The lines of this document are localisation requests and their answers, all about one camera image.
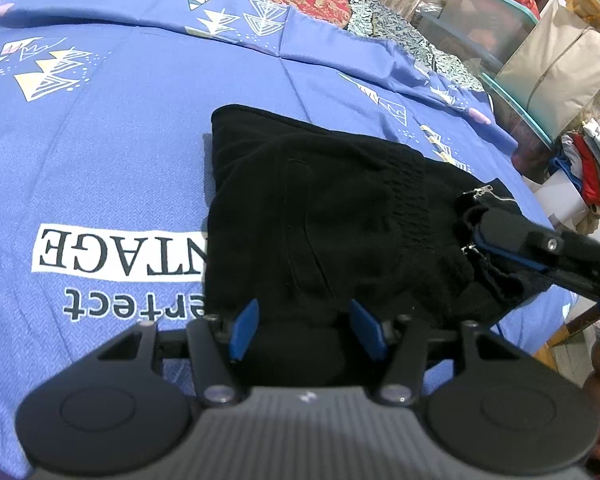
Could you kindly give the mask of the black pants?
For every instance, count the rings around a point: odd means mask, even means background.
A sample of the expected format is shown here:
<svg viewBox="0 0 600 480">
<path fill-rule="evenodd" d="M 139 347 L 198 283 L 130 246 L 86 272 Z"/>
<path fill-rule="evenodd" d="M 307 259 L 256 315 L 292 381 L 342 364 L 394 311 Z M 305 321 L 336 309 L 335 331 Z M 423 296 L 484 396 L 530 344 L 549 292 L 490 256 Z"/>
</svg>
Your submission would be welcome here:
<svg viewBox="0 0 600 480">
<path fill-rule="evenodd" d="M 211 125 L 204 296 L 225 321 L 258 304 L 258 327 L 235 363 L 250 386 L 374 379 L 351 304 L 379 321 L 406 314 L 449 330 L 492 325 L 547 290 L 545 278 L 472 246 L 484 212 L 519 210 L 500 181 L 241 105 L 219 108 Z"/>
</svg>

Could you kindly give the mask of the pile of colourful clothes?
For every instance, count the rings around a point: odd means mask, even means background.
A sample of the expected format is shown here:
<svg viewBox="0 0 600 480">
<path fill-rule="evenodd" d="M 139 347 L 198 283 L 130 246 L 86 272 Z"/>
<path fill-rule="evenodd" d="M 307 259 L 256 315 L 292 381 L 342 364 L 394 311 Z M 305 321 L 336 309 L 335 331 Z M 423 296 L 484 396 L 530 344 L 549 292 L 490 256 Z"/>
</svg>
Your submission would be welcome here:
<svg viewBox="0 0 600 480">
<path fill-rule="evenodd" d="M 550 160 L 550 173 L 556 170 L 562 170 L 585 206 L 585 213 L 572 222 L 574 229 L 593 234 L 600 225 L 600 118 L 588 118 L 559 137 Z"/>
</svg>

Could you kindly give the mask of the beige fabric storage bag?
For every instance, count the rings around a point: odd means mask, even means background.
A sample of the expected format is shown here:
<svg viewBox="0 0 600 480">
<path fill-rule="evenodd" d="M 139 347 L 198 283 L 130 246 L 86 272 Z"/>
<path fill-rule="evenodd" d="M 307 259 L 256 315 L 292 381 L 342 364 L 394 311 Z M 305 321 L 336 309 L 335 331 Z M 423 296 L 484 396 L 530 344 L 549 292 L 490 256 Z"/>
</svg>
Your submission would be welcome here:
<svg viewBox="0 0 600 480">
<path fill-rule="evenodd" d="M 555 140 L 600 91 L 600 33 L 554 1 L 495 81 Z"/>
</svg>

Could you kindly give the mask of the clear teal-lid storage box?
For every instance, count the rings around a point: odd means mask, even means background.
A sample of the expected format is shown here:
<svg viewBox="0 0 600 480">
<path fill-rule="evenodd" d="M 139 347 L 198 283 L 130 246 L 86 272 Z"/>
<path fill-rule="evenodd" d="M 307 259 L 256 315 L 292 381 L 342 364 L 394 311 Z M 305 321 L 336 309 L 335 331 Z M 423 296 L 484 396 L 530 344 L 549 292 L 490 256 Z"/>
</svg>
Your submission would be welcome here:
<svg viewBox="0 0 600 480">
<path fill-rule="evenodd" d="M 442 0 L 440 10 L 417 12 L 417 29 L 438 49 L 454 54 L 483 85 L 496 122 L 518 143 L 513 164 L 528 179 L 541 183 L 553 155 L 552 141 L 524 116 L 495 76 L 538 22 L 515 0 Z"/>
</svg>

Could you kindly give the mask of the blue printed bedsheet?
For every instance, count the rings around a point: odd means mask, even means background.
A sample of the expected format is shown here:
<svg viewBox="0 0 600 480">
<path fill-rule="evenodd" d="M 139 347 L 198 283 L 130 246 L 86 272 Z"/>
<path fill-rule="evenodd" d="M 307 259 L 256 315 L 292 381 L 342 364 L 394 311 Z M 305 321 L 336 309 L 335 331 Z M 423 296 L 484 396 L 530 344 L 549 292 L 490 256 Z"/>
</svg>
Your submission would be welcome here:
<svg viewBox="0 0 600 480">
<path fill-rule="evenodd" d="M 204 306 L 210 119 L 242 104 L 500 180 L 546 215 L 488 99 L 268 0 L 0 0 L 0 469 L 26 394 L 126 326 Z"/>
</svg>

